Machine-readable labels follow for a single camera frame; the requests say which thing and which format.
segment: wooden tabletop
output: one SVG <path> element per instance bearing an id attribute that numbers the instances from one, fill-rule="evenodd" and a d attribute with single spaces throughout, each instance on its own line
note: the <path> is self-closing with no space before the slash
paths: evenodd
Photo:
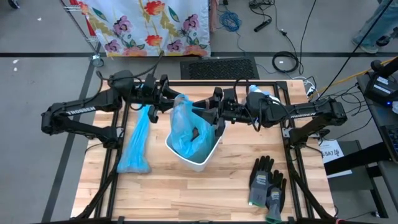
<path id="1" fill-rule="evenodd" d="M 286 82 L 292 104 L 307 101 L 302 81 Z M 109 88 L 106 83 L 103 86 L 104 90 Z M 193 101 L 208 98 L 214 90 L 213 86 L 172 86 L 172 88 L 188 95 Z M 260 88 L 273 92 L 268 86 Z M 244 87 L 238 86 L 237 93 L 241 101 L 245 97 Z M 248 178 L 255 159 L 266 155 L 275 159 L 273 169 L 279 169 L 288 180 L 282 219 L 287 220 L 287 217 L 295 216 L 279 125 L 269 129 L 262 128 L 257 133 L 252 126 L 246 124 L 229 124 L 206 169 L 203 172 L 195 172 L 181 164 L 165 146 L 165 138 L 170 132 L 169 111 L 158 115 L 158 123 L 150 124 L 146 141 L 145 157 L 152 172 L 119 174 L 113 219 L 125 216 L 126 220 L 264 221 L 267 209 L 248 205 Z M 110 126 L 112 117 L 112 113 L 97 111 L 93 125 Z M 136 119 L 136 112 L 130 110 L 124 147 L 128 145 Z M 296 119 L 297 126 L 302 126 L 306 122 L 308 118 Z M 91 140 L 88 147 L 98 143 L 97 139 Z M 314 139 L 308 140 L 308 145 L 318 148 Z M 82 212 L 97 192 L 105 153 L 106 150 L 101 146 L 94 147 L 86 153 L 72 217 Z M 326 211 L 334 215 L 333 199 L 320 153 L 304 148 L 302 157 L 309 189 Z M 102 216 L 105 216 L 108 197 L 109 189 L 104 196 Z M 303 216 L 306 216 L 301 190 L 299 197 Z"/>

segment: white plastic container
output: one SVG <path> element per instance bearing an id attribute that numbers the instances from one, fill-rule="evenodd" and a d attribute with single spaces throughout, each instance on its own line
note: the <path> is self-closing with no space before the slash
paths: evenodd
<path id="1" fill-rule="evenodd" d="M 165 140 L 165 144 L 168 147 L 168 149 L 170 149 L 170 151 L 172 151 L 180 159 L 180 161 L 183 164 L 185 164 L 186 166 L 188 166 L 189 168 L 193 169 L 196 172 L 201 172 L 205 169 L 205 167 L 206 167 L 207 163 L 209 163 L 211 157 L 213 157 L 213 154 L 216 151 L 217 145 L 225 133 L 225 129 L 224 129 L 222 135 L 218 139 L 216 139 L 216 144 L 214 145 L 213 149 L 210 151 L 210 153 L 207 156 L 207 158 L 205 159 L 205 161 L 203 161 L 202 163 L 192 162 L 192 161 L 180 156 L 178 153 L 176 153 L 174 151 L 174 149 L 172 149 L 171 142 L 169 142 L 169 141 L 171 141 L 171 140 L 169 140 L 170 134 L 167 136 L 167 138 Z"/>

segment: shoe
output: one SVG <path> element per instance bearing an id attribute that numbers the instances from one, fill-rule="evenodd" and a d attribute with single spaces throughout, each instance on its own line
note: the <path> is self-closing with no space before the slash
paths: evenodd
<path id="1" fill-rule="evenodd" d="M 351 41 L 355 46 L 358 46 L 359 42 L 355 41 L 355 38 L 351 39 Z M 376 46 L 364 46 L 361 44 L 359 47 L 368 54 L 376 54 L 379 51 Z"/>

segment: black glove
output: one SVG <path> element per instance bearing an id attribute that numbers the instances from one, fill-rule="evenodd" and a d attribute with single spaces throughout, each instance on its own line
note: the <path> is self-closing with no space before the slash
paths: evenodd
<path id="1" fill-rule="evenodd" d="M 283 173 L 279 173 L 279 170 L 275 170 L 274 175 L 269 173 L 266 202 L 266 207 L 268 208 L 267 223 L 275 224 L 282 221 L 280 213 L 285 205 L 285 189 L 286 179 Z"/>
<path id="2" fill-rule="evenodd" d="M 272 175 L 271 168 L 274 164 L 274 159 L 269 156 L 261 156 L 256 159 L 253 170 L 249 179 L 249 204 L 264 207 L 267 200 L 268 177 Z"/>

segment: floral fabric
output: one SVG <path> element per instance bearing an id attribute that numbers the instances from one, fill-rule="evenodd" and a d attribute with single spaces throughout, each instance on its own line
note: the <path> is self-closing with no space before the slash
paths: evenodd
<path id="1" fill-rule="evenodd" d="M 81 0 L 109 57 L 210 56 L 208 0 Z"/>

